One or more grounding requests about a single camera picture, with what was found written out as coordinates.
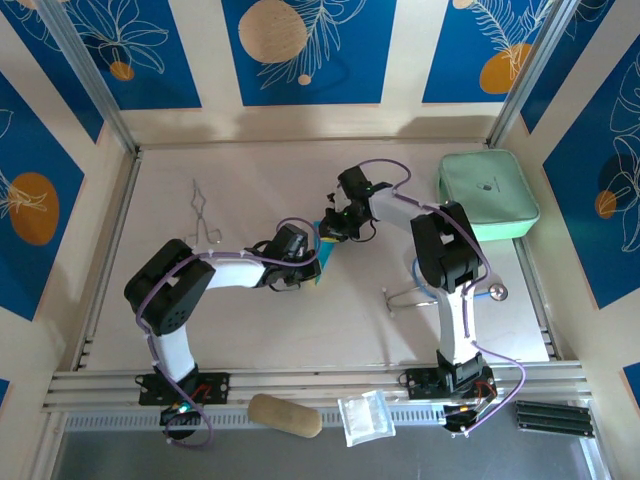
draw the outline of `leaf drawing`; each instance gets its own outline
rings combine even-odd
[[[578,25],[582,22],[597,22],[604,14],[610,0],[582,0],[576,7],[567,28],[566,33],[572,40],[576,39]]]
[[[605,219],[622,213],[621,250],[632,253],[640,250],[640,54],[622,79],[609,122],[619,171],[598,195],[596,210]]]
[[[489,37],[494,50],[509,59],[510,78],[513,80],[524,61],[523,47],[547,18],[554,0],[541,0],[537,7],[533,0],[520,16],[513,11],[511,0],[473,0],[468,9],[476,15],[480,32]]]
[[[0,139],[9,130],[12,118],[13,112],[11,110],[0,109]],[[42,205],[46,197],[46,193],[35,196],[14,187],[0,170],[0,219],[4,218],[12,208],[18,212],[21,206],[46,212],[47,207]]]
[[[22,23],[25,31],[36,40],[43,42],[46,46],[60,51],[58,44],[55,42],[51,33],[44,25],[44,22],[33,8],[20,3],[18,0],[2,0],[9,11]]]
[[[290,60],[278,63],[262,63],[259,77],[265,77],[261,90],[284,80],[291,83],[301,75],[309,81],[331,60],[331,52],[340,51],[338,26],[353,19],[364,8],[367,0],[358,0],[355,9],[348,13],[345,5],[352,0],[292,0],[290,6],[304,22],[306,42],[304,48]]]
[[[29,34],[59,51],[35,10],[17,0],[3,1]],[[133,78],[134,64],[164,73],[154,47],[167,41],[169,31],[139,20],[138,0],[69,0],[62,5],[99,68],[119,80]]]

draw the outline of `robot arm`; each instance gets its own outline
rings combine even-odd
[[[273,240],[259,242],[246,252],[253,258],[210,258],[189,263],[178,271],[174,282],[162,286],[145,308],[142,318],[151,328],[155,353],[176,383],[197,375],[186,321],[206,290],[273,288],[279,281],[290,287],[320,274],[317,260],[300,267],[283,267],[268,262],[271,259],[303,263],[313,257],[314,251],[308,248],[306,232],[291,224],[283,225]],[[138,311],[144,298],[171,268],[191,255],[191,249],[180,240],[171,240],[162,247],[125,288],[125,297],[133,311]]]
[[[442,216],[426,213],[421,206],[400,200],[388,183],[373,185],[360,169],[353,167],[338,177],[333,203],[320,224],[325,241],[343,242],[360,238],[360,227],[372,220],[391,223],[413,236],[420,270],[438,299],[440,348],[438,382],[434,395],[463,392],[483,375],[482,356],[475,341],[473,298],[470,282],[478,278],[481,260],[460,233]],[[453,219],[475,241],[469,220],[457,203],[432,205]]]

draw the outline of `black bracket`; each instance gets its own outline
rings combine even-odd
[[[228,373],[197,373],[180,387],[201,405],[226,405],[230,377]],[[182,401],[182,397],[161,374],[140,375],[136,383],[140,385],[140,405],[170,406]]]
[[[516,419],[520,430],[594,437],[588,408],[518,400]]]
[[[480,375],[475,376],[454,391],[451,391],[449,386],[443,383],[440,367],[410,368],[405,371],[404,375],[406,380],[403,386],[409,393],[409,400],[471,398],[476,395],[473,389],[475,382],[493,382],[493,371],[489,367],[483,367]]]

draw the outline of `blue panel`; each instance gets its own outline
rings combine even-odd
[[[0,74],[0,306],[32,320],[82,171]]]
[[[245,106],[380,103],[395,0],[222,0]]]
[[[86,94],[37,13],[17,0],[2,1],[0,8],[74,109]],[[121,109],[201,107],[168,0],[70,0],[63,6]]]
[[[640,37],[544,163],[600,308],[640,287]]]
[[[551,5],[551,0],[452,0],[422,101],[503,101]]]
[[[532,132],[615,0],[582,0],[522,107]]]
[[[30,10],[16,0],[0,1],[0,10],[18,33],[31,55],[56,87],[87,134],[95,142],[104,121],[89,95],[67,62],[58,45],[42,24],[35,10]]]
[[[640,407],[640,363],[624,367],[624,374],[627,376],[633,396],[636,397],[636,403]]]
[[[7,395],[7,391],[9,391],[9,382],[0,378],[0,408],[2,407],[4,397]]]

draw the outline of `metal frame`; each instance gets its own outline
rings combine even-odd
[[[489,148],[496,148],[504,142],[511,125],[520,115],[524,102],[538,81],[542,70],[549,61],[560,37],[569,24],[581,0],[555,0],[551,13],[540,29],[531,52],[527,56],[520,74],[507,95],[502,110],[487,137]]]
[[[97,328],[106,288],[113,268],[118,245],[125,224],[127,212],[140,170],[142,156],[138,156],[139,145],[135,143],[131,132],[120,115],[115,99],[108,90],[95,63],[82,44],[82,40],[67,17],[58,0],[34,0],[45,26],[50,30],[54,40],[73,68],[83,87],[105,118],[115,136],[125,150],[133,155],[128,172],[127,182],[121,194],[118,212],[107,246],[107,253],[100,271],[91,307],[85,317],[80,341],[76,348],[71,372],[57,372],[53,375],[49,391],[46,395],[43,412],[47,418],[42,429],[42,436],[34,456],[31,469],[25,478],[49,478],[54,464],[62,435],[66,428],[117,428],[133,429],[135,419],[155,418],[157,407],[141,407],[138,405],[138,387],[134,382],[138,372],[89,372],[82,368],[82,359],[90,354],[91,342]],[[495,148],[504,141],[508,129],[519,115],[520,109],[528,97],[533,85],[542,72],[558,39],[580,0],[556,1],[547,22],[545,22],[534,46],[528,56],[521,74],[509,93],[502,111],[496,120],[488,138],[487,145]],[[425,140],[433,143],[434,139]],[[184,145],[183,148],[202,146],[201,144]],[[170,148],[169,145],[158,145],[153,148]],[[548,334],[548,343],[558,357],[554,336],[550,329],[548,312],[543,290],[538,276],[530,262],[526,244],[514,242],[521,268],[529,288],[534,309],[543,333]],[[581,405],[592,406],[591,389],[587,383],[579,362],[556,361],[548,363],[525,364],[528,381],[518,396],[521,399],[538,401],[570,401]],[[324,412],[325,422],[336,422],[333,409],[337,398],[361,393],[363,390],[381,389],[385,392],[396,412],[397,419],[411,420],[415,412],[437,411],[438,402],[409,402],[406,389],[398,377],[410,365],[402,366],[363,366],[361,368],[314,369],[314,370],[232,370],[228,405],[208,406],[206,411],[213,417],[220,418],[221,423],[230,419],[244,419],[246,405],[256,393],[272,393],[281,398],[294,400],[297,403],[313,406]],[[519,371],[508,365],[492,365],[496,377],[499,397],[510,391],[519,379]],[[92,424],[91,419],[101,418],[103,423]],[[157,429],[147,420],[135,424],[142,428]],[[238,420],[234,428],[242,428],[246,422]],[[603,452],[597,440],[583,441],[583,451],[589,462],[594,478],[611,478],[606,460],[611,458],[606,449]]]
[[[527,383],[518,398],[532,401],[591,400],[591,389],[580,362],[530,362]],[[382,390],[394,405],[450,404],[450,401],[409,401],[406,387],[400,383],[403,372],[424,365],[395,365],[343,370],[281,369],[225,370],[231,374],[226,406],[207,406],[207,410],[246,406],[254,395],[277,395],[310,407],[329,407],[338,398],[363,391]],[[511,391],[520,379],[520,371],[508,364],[492,365],[499,397]],[[140,394],[135,378],[150,372],[80,371],[54,374],[44,400],[45,412],[101,410],[153,410],[138,405]]]
[[[129,205],[131,204],[131,198],[133,197],[133,191],[138,179],[138,173],[140,172],[142,157],[143,152],[140,152],[133,159],[133,162],[129,167],[127,181],[121,193],[121,198],[118,204],[118,210],[116,213],[115,221],[113,223],[113,229],[109,238],[109,243],[107,245],[105,258],[100,268],[98,283],[96,284],[96,288],[91,299],[91,306],[89,308],[88,314],[84,319],[82,330],[80,332],[79,342],[76,346],[76,350],[73,356],[73,370],[84,368],[84,364],[82,363],[83,357],[87,356],[90,352],[90,345],[93,341],[93,336],[95,335],[96,328],[98,327],[98,318],[100,316],[100,312],[102,311],[102,305],[104,303],[104,297],[107,292],[109,278],[111,277],[111,271],[113,270],[113,262],[116,258],[118,246],[122,237],[122,230],[127,219],[127,213],[129,211]]]
[[[60,51],[102,118],[109,124],[123,148],[129,154],[135,154],[138,147],[120,115],[118,104],[62,4],[57,0],[34,0],[34,4],[42,22],[60,47]]]

